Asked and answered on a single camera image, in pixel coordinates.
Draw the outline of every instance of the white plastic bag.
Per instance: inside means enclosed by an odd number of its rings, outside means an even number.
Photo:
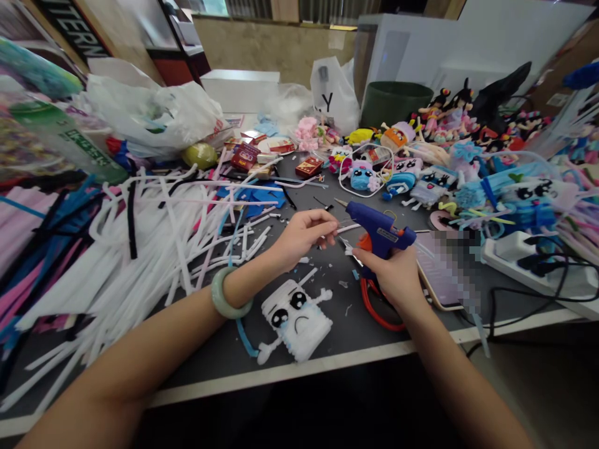
[[[341,71],[343,72],[343,76],[348,80],[349,85],[351,86],[351,90],[354,91],[354,59],[350,59],[346,64],[343,64],[341,67]]]
[[[90,75],[87,98],[142,158],[176,159],[181,150],[229,127],[220,105],[195,82],[148,89]]]
[[[305,115],[311,115],[312,94],[301,84],[279,84],[278,93],[265,99],[264,113],[272,118],[279,132],[293,136],[298,122]]]
[[[118,58],[89,58],[89,70],[94,75],[112,78],[121,84],[134,87],[160,87],[152,78],[143,73],[129,61]]]
[[[350,66],[344,67],[345,73],[336,56],[314,61],[310,87],[314,109],[332,117],[341,135],[349,135],[358,128],[360,107],[353,83],[345,76],[351,72]]]

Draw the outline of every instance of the jade bangle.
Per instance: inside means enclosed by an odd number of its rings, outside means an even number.
[[[252,298],[252,300],[241,309],[235,309],[226,301],[225,294],[223,293],[223,281],[225,280],[225,276],[227,274],[232,273],[236,269],[236,267],[223,268],[219,270],[212,279],[212,302],[214,303],[214,307],[217,309],[218,313],[229,319],[245,317],[250,311],[251,305],[254,302]]]

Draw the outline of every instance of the blue hot glue gun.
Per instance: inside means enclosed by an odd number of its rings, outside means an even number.
[[[358,246],[381,259],[389,257],[391,248],[406,249],[416,240],[416,233],[407,226],[404,229],[395,228],[393,217],[355,201],[347,203],[337,198],[335,201],[344,206],[351,219],[368,233]],[[366,265],[362,268],[362,276],[365,279],[376,279],[376,275]]]

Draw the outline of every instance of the sign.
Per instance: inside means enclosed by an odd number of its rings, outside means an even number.
[[[85,63],[88,58],[112,56],[75,0],[33,0],[33,3]]]

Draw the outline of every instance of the trash can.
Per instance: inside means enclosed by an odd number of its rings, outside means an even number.
[[[427,107],[434,92],[410,82],[374,81],[366,87],[360,127],[380,128],[407,121],[418,108]]]

